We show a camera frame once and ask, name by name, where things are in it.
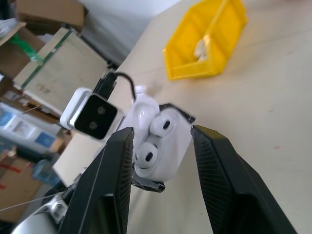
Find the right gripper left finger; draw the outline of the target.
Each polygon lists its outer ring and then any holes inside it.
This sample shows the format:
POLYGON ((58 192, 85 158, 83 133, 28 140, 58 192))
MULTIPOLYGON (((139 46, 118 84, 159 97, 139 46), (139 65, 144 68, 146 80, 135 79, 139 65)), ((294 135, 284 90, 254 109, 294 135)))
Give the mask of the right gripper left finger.
POLYGON ((134 130, 111 135, 80 177, 57 234, 126 234, 134 130))

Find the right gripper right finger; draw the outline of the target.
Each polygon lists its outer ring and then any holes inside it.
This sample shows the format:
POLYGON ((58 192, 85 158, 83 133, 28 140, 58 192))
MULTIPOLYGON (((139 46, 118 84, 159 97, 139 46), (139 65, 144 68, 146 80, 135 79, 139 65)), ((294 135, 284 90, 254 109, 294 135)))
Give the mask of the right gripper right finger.
POLYGON ((296 234, 261 176, 228 138, 199 125, 191 134, 214 234, 296 234))

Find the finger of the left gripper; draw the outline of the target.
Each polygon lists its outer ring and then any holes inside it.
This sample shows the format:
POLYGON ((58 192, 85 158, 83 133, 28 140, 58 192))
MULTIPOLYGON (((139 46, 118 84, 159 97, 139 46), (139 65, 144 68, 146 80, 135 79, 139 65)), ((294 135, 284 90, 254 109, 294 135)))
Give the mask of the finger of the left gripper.
POLYGON ((195 117, 194 116, 192 116, 189 113, 183 111, 182 109, 180 109, 179 107, 173 105, 172 103, 165 103, 165 104, 159 105, 160 111, 163 111, 165 109, 170 109, 170 108, 177 110, 190 124, 193 124, 195 122, 195 117))
POLYGON ((161 193, 166 188, 163 182, 155 182, 149 179, 141 178, 138 175, 132 175, 131 184, 142 190, 156 193, 161 193))

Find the white wireless earbud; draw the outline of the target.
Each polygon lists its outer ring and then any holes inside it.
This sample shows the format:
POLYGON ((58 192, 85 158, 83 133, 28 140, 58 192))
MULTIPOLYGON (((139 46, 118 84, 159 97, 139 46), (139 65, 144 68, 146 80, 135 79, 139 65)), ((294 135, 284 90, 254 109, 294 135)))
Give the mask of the white wireless earbud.
POLYGON ((158 147, 154 143, 144 142, 135 153, 135 169, 139 172, 151 172, 158 161, 158 147))
POLYGON ((157 137, 167 136, 174 128, 174 121, 168 114, 160 114, 151 123, 149 131, 157 137))

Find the yellow plastic bin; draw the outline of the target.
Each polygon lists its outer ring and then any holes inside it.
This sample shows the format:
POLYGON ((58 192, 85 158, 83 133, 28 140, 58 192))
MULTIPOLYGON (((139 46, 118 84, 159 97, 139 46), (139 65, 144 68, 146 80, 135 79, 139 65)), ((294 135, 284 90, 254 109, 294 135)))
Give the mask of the yellow plastic bin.
POLYGON ((242 0, 201 0, 191 6, 163 49, 169 80, 221 74, 247 23, 242 0), (204 39, 207 60, 194 56, 204 39))

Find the brown cardboard box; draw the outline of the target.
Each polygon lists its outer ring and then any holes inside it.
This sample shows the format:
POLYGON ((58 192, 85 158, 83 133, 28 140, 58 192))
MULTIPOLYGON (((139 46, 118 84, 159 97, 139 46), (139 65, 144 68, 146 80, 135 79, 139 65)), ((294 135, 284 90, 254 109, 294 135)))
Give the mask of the brown cardboard box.
POLYGON ((41 183, 32 178, 31 163, 19 157, 0 161, 0 221, 15 223, 41 183))
POLYGON ((14 79, 31 61, 18 46, 9 42, 15 33, 29 43, 36 52, 45 45, 26 28, 25 22, 18 22, 15 19, 0 20, 0 74, 9 79, 14 79))
POLYGON ((63 25, 81 32, 88 10, 78 0, 16 0, 16 18, 36 35, 55 34, 63 25))

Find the large green-taped flat carton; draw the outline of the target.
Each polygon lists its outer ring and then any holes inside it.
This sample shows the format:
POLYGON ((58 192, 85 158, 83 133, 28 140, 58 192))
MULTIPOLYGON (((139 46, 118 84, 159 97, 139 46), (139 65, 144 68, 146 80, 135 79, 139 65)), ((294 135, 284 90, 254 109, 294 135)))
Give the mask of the large green-taped flat carton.
POLYGON ((75 30, 60 28, 38 52, 43 63, 29 62, 14 78, 14 86, 62 114, 79 87, 94 89, 108 69, 100 56, 75 30))

